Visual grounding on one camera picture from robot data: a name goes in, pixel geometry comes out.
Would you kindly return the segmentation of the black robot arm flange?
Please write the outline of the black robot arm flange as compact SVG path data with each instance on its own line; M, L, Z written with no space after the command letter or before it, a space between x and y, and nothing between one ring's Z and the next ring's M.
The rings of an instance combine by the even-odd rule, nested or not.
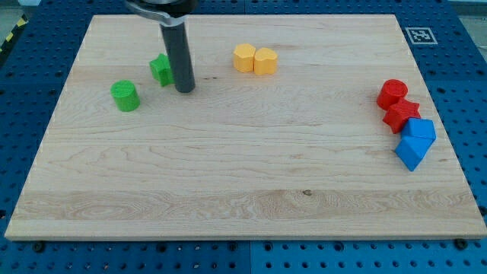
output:
M134 14L159 22L165 27L182 24L199 6L199 0L125 0Z

